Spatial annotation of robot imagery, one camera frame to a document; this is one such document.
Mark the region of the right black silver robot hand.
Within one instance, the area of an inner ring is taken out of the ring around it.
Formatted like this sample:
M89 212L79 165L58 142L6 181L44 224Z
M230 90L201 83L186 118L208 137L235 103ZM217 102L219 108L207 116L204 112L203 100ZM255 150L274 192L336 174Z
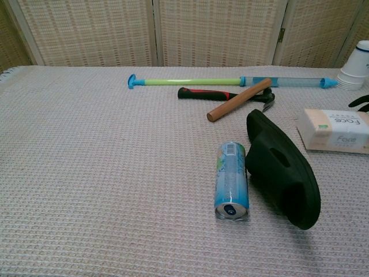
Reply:
M363 106L359 108L358 111L365 112L365 113L369 112L369 95L364 95L364 96L361 96L355 99L348 105L348 107L356 107L361 104L363 104Z

